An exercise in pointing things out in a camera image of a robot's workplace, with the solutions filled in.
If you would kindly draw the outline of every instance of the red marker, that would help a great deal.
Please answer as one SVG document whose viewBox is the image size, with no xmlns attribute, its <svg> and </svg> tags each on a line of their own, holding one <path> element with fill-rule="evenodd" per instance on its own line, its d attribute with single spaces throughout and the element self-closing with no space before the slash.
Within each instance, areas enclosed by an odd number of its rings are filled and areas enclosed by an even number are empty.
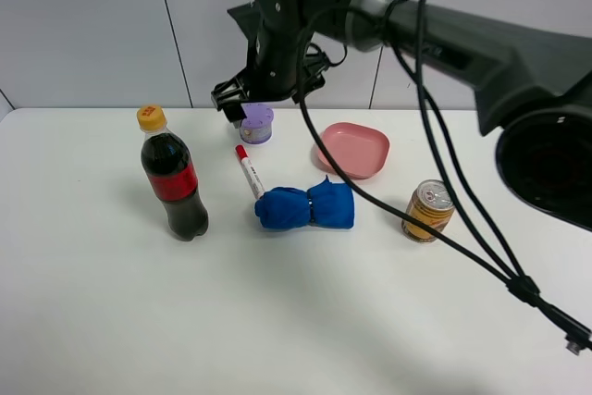
<svg viewBox="0 0 592 395">
<path fill-rule="evenodd" d="M 249 181 L 249 185 L 251 186 L 251 190 L 255 198 L 259 199 L 265 193 L 265 189 L 261 180 L 259 179 L 259 175 L 255 171 L 253 164 L 251 164 L 251 159 L 247 155 L 247 151 L 244 149 L 242 145 L 237 145 L 236 149 L 237 154 L 239 155 L 240 163 L 242 164 L 242 171 L 244 172 L 244 176 Z"/>
</svg>

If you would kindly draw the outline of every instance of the coca-cola bottle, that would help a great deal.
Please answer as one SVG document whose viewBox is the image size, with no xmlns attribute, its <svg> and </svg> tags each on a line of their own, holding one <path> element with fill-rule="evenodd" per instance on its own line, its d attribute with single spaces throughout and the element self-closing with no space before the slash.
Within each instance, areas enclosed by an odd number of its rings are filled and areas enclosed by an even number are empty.
<svg viewBox="0 0 592 395">
<path fill-rule="evenodd" d="M 197 176 L 187 145 L 167 128 L 158 105 L 138 110 L 140 128 L 146 133 L 142 166 L 154 193 L 168 213 L 168 225 L 184 241 L 207 231 L 208 216 L 197 188 Z"/>
</svg>

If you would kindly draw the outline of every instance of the pink plate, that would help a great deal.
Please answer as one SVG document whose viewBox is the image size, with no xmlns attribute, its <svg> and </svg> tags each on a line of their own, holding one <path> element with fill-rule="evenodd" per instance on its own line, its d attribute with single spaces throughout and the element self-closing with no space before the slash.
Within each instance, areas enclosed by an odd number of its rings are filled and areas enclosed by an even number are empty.
<svg viewBox="0 0 592 395">
<path fill-rule="evenodd" d="M 321 139 L 352 179 L 373 177 L 385 165 L 389 155 L 390 142 L 384 133 L 349 122 L 338 122 L 327 127 Z M 334 173 L 318 147 L 316 153 L 323 168 Z"/>
</svg>

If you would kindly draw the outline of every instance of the gold can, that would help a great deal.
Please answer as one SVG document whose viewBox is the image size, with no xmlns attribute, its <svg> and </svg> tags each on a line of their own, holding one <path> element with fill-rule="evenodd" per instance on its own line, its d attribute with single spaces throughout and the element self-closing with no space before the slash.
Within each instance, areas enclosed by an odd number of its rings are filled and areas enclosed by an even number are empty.
<svg viewBox="0 0 592 395">
<path fill-rule="evenodd" d="M 441 180 L 425 180 L 413 192 L 406 213 L 441 232 L 454 213 L 454 204 Z M 436 240 L 436 237 L 410 222 L 403 220 L 401 226 L 403 233 L 413 241 L 433 242 Z"/>
</svg>

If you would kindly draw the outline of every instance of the small purple container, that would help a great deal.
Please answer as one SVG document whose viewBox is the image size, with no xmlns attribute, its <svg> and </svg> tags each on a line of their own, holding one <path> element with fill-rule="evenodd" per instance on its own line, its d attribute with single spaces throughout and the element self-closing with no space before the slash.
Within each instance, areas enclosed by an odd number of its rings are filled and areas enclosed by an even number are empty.
<svg viewBox="0 0 592 395">
<path fill-rule="evenodd" d="M 247 115 L 240 123 L 240 138 L 247 143 L 263 143 L 271 138 L 271 122 L 274 110 L 266 104 L 244 104 Z"/>
</svg>

